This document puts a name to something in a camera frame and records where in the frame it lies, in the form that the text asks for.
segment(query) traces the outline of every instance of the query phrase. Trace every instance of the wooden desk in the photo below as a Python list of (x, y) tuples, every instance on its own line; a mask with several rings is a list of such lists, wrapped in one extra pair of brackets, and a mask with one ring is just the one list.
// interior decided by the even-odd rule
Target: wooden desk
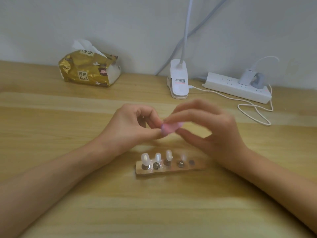
[[(152, 105), (163, 118), (184, 102), (171, 97), (164, 77), (123, 74), (102, 88), (65, 83), (57, 67), (0, 62), (0, 70), (0, 180), (85, 144), (124, 103)], [(274, 88), (275, 111), (264, 112), (271, 127), (240, 113), (239, 102), (190, 90), (188, 99), (195, 97), (232, 112), (250, 148), (317, 181), (316, 91)], [(212, 162), (206, 171), (135, 176), (141, 153), (166, 149), (204, 156), (177, 135), (137, 146), (88, 176), (23, 237), (313, 237), (263, 192)]]

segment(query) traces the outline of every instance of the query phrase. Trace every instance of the gold tissue package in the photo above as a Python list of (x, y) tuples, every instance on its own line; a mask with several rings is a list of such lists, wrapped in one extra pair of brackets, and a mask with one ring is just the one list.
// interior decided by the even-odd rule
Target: gold tissue package
[(104, 56), (88, 50), (76, 50), (58, 62), (65, 82), (75, 82), (109, 87), (121, 74), (115, 65), (118, 56), (101, 52)]

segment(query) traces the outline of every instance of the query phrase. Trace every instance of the forearm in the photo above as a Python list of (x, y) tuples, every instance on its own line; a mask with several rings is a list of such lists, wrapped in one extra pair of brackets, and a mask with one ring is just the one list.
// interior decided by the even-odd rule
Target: forearm
[(0, 183), (0, 237), (16, 237), (101, 166), (88, 144)]
[(317, 185), (250, 151), (240, 175), (274, 198), (317, 234)]

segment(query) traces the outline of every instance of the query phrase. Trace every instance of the wooden base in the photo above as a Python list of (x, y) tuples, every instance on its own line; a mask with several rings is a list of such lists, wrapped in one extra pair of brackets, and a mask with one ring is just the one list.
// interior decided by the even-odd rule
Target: wooden base
[(180, 168), (178, 162), (181, 159), (172, 159), (170, 165), (165, 165), (164, 160), (160, 162), (161, 167), (159, 169), (154, 169), (153, 164), (155, 160), (151, 160), (150, 168), (143, 169), (142, 168), (142, 161), (139, 160), (135, 164), (135, 172), (137, 175), (151, 175), (155, 173), (166, 173), (166, 172), (181, 172), (186, 170), (200, 170), (205, 169), (207, 167), (206, 161), (202, 158), (191, 158), (184, 162), (184, 167)]

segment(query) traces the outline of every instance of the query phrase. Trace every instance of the power strip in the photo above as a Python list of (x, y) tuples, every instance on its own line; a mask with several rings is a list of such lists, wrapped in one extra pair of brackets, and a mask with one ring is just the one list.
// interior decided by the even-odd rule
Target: power strip
[(239, 84), (238, 81), (236, 78), (209, 72), (203, 87), (263, 104), (271, 100), (272, 95), (266, 86), (258, 89), (251, 85)]

